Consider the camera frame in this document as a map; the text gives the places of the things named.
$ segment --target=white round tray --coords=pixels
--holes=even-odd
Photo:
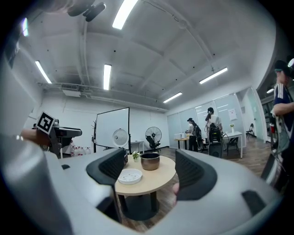
[[[125,169],[122,170],[119,175],[119,182],[124,185],[134,185],[141,180],[142,171],[137,169]]]

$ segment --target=brown pot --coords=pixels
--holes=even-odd
[[[140,157],[144,170],[153,171],[159,167],[160,157],[158,153],[144,153]]]

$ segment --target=potted plant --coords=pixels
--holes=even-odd
[[[140,153],[139,152],[137,152],[137,151],[134,151],[133,152],[134,162],[138,162],[139,161],[139,156],[140,156]]]
[[[232,133],[235,133],[235,130],[234,130],[234,124],[230,124],[230,127],[232,129]]]

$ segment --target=white fan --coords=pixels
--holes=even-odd
[[[129,142],[129,134],[123,129],[118,129],[112,135],[112,141],[115,146],[124,147]]]

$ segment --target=person in dark blue shirt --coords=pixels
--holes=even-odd
[[[277,84],[274,88],[274,108],[273,112],[276,117],[282,118],[282,125],[287,132],[289,145],[286,150],[282,152],[282,166],[280,176],[275,185],[278,191],[287,184],[293,183],[293,157],[294,157],[294,102],[288,91],[288,84],[291,79],[291,73],[288,65],[284,61],[277,61],[275,63],[275,72],[277,74]]]

